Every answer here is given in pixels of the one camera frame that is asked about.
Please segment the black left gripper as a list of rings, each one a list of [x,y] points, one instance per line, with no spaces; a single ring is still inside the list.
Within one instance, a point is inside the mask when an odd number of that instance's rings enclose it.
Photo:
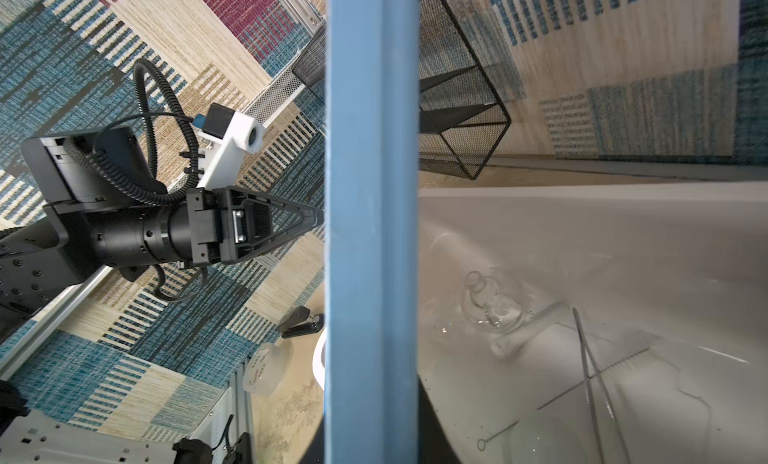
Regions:
[[[190,190],[176,204],[89,218],[100,261],[115,268],[240,263],[268,254],[323,222],[320,208],[236,186]]]

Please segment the white ceramic mortar bowl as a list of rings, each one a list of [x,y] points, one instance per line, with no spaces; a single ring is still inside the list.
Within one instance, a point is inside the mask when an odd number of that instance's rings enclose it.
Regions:
[[[325,349],[326,349],[326,329],[319,333],[312,356],[312,373],[315,381],[322,390],[325,389]]]

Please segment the blue plastic bin lid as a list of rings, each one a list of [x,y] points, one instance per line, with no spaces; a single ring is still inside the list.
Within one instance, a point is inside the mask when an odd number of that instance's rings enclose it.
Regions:
[[[328,0],[325,459],[418,454],[419,0]]]

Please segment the glass flask with stopper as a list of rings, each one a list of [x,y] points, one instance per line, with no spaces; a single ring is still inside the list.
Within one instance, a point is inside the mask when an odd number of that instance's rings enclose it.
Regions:
[[[511,269],[473,270],[464,279],[461,312],[478,331],[498,335],[515,331],[532,315],[531,304],[523,280]]]

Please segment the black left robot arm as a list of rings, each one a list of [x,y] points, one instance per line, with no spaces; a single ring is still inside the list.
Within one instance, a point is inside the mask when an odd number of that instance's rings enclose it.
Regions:
[[[129,117],[100,129],[34,136],[22,144],[46,204],[44,216],[1,234],[1,335],[12,336],[67,287],[99,268],[134,281],[167,263],[206,274],[266,254],[324,220],[321,209],[235,185],[242,154],[262,144],[262,125],[212,104],[188,116],[150,60],[133,66],[139,118],[151,125],[147,82],[186,141],[184,184],[157,177],[154,133],[140,145]]]

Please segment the black stapler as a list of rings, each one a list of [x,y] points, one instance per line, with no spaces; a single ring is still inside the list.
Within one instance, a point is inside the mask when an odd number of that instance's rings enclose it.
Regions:
[[[320,312],[313,314],[306,306],[297,306],[287,313],[277,326],[277,332],[282,339],[319,333],[323,330],[325,315]]]

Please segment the clear tape roll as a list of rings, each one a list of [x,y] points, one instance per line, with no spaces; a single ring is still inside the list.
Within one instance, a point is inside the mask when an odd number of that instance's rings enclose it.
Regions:
[[[260,345],[245,366],[244,390],[254,395],[271,395],[286,373],[292,351],[290,341]]]

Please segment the white plastic storage bin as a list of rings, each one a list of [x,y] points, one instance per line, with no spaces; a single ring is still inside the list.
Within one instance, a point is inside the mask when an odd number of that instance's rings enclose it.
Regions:
[[[765,183],[419,201],[419,374],[460,462],[766,461]],[[506,334],[461,312],[466,275],[492,267],[520,276],[530,317],[570,306],[504,359]]]

